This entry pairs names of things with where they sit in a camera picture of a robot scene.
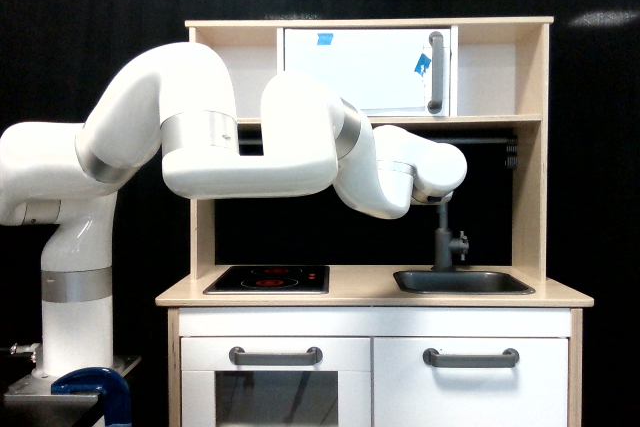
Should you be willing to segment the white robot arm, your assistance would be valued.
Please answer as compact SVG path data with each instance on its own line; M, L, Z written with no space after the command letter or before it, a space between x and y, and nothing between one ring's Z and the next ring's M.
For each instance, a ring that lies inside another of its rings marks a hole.
M461 151L367 116L317 80L273 77L261 96L263 151L239 151L228 69L211 48L174 43L130 61L83 123L24 122L1 137L1 222L52 224L41 255L40 371L113 361L112 229L118 191L153 156L188 199L296 197L333 187L382 219L443 201Z

